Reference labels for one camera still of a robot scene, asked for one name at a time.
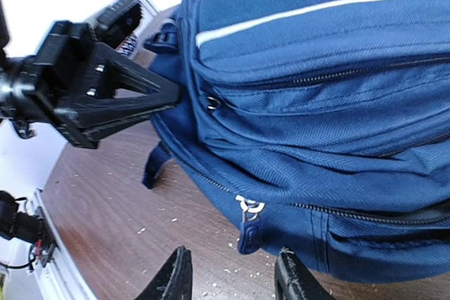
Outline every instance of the reflective strip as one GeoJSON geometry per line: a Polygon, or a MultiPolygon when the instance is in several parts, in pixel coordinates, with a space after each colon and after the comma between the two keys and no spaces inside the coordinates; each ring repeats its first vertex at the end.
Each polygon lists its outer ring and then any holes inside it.
{"type": "Polygon", "coordinates": [[[240,22],[240,23],[237,23],[234,25],[219,28],[217,30],[204,31],[204,32],[198,33],[197,36],[195,37],[195,39],[197,41],[197,47],[200,48],[200,46],[202,46],[202,44],[204,44],[205,42],[223,38],[223,37],[226,37],[227,35],[237,33],[237,32],[243,31],[243,30],[248,30],[249,28],[264,24],[266,22],[271,22],[271,21],[274,21],[277,19],[289,18],[289,17],[293,17],[295,15],[301,15],[301,14],[305,14],[305,13],[309,13],[309,12],[323,10],[325,8],[344,6],[344,5],[348,5],[348,4],[369,3],[369,2],[373,2],[373,1],[384,1],[384,0],[334,0],[334,1],[329,1],[327,3],[312,5],[312,6],[292,10],[292,11],[276,13],[276,14],[268,15],[266,17],[262,17],[262,18],[258,18],[258,19],[240,22]]]}

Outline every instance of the zipper pull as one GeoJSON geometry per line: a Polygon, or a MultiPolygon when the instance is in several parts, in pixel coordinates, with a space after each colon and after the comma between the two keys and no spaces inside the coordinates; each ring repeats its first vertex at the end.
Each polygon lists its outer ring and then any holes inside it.
{"type": "Polygon", "coordinates": [[[247,200],[242,196],[236,196],[242,209],[242,223],[240,224],[240,237],[238,251],[241,254],[251,254],[262,246],[261,217],[259,214],[265,207],[265,203],[247,200]]]}

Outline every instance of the black cable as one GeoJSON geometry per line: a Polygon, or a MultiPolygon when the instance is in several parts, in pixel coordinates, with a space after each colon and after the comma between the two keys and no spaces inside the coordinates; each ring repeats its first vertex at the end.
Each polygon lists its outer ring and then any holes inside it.
{"type": "Polygon", "coordinates": [[[9,270],[22,270],[24,268],[30,267],[35,261],[36,258],[31,258],[32,252],[34,249],[34,245],[30,246],[30,250],[28,251],[28,263],[26,263],[25,265],[19,265],[19,266],[11,266],[11,265],[7,265],[5,263],[2,263],[0,261],[0,266],[3,266],[4,268],[7,268],[9,270]]]}

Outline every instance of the bag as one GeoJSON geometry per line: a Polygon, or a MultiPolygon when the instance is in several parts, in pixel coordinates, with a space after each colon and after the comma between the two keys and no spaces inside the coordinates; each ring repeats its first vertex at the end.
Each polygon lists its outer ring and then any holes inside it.
{"type": "Polygon", "coordinates": [[[183,0],[146,42],[161,144],[240,228],[351,282],[450,271],[450,0],[183,0]]]}

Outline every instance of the brown table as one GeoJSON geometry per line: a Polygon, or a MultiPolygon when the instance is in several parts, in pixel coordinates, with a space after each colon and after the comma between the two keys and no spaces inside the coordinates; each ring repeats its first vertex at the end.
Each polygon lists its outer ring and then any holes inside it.
{"type": "MultiPolygon", "coordinates": [[[[167,14],[156,18],[148,33],[167,14]]],[[[153,56],[140,53],[148,65],[153,56]]],[[[99,150],[67,146],[43,200],[81,274],[100,300],[134,299],[179,245],[193,254],[193,299],[272,299],[275,257],[241,256],[238,231],[170,162],[152,191],[141,185],[158,143],[150,123],[109,137],[99,150]]],[[[336,299],[450,299],[450,275],[357,285],[316,274],[336,299]]]]}

